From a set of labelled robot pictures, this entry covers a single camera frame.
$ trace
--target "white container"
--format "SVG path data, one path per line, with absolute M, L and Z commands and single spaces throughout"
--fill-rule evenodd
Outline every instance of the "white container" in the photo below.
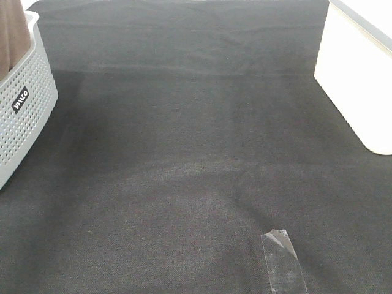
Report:
M 314 76 L 365 147 L 390 155 L 392 4 L 331 2 Z
M 25 14 L 31 47 L 0 81 L 0 188 L 30 150 L 58 98 L 37 26 L 39 16 Z

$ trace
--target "black felt surface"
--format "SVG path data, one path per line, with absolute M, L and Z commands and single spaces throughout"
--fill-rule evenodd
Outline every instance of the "black felt surface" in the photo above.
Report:
M 327 1 L 33 6 L 59 91 L 0 192 L 1 293 L 392 292 L 392 157 L 313 78 Z

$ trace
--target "gray plastic basket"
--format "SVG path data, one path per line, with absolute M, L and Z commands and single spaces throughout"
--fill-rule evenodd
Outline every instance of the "gray plastic basket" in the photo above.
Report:
M 58 98 L 37 26 L 39 16 L 25 14 L 31 47 L 0 81 L 0 188 L 30 150 Z

